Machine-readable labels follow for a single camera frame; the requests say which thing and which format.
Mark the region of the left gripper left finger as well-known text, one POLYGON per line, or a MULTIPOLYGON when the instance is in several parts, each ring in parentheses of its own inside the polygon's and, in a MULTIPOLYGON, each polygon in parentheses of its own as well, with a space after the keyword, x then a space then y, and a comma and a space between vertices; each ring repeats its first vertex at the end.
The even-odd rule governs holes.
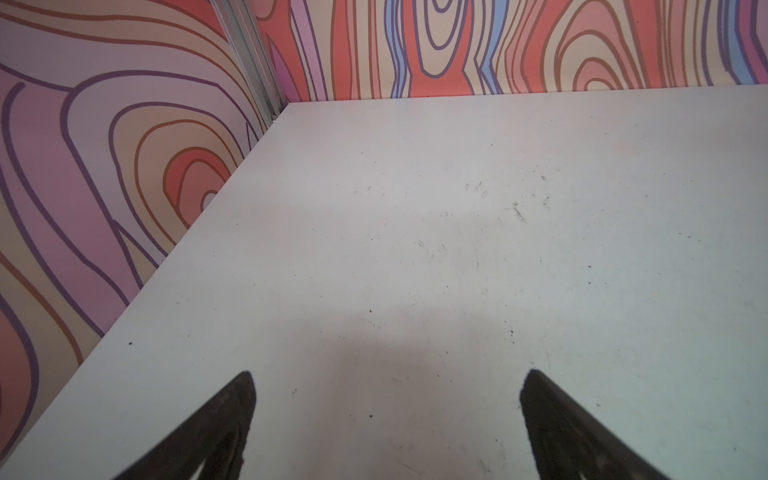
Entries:
POLYGON ((250 372, 242 371, 119 479, 237 479, 257 404, 250 372))

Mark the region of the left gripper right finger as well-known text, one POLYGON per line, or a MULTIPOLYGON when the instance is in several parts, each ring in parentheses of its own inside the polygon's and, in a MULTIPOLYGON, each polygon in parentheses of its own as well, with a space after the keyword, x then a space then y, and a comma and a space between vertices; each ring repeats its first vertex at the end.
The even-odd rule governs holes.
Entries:
POLYGON ((519 396, 541 479, 664 479, 542 371, 526 375, 519 396))

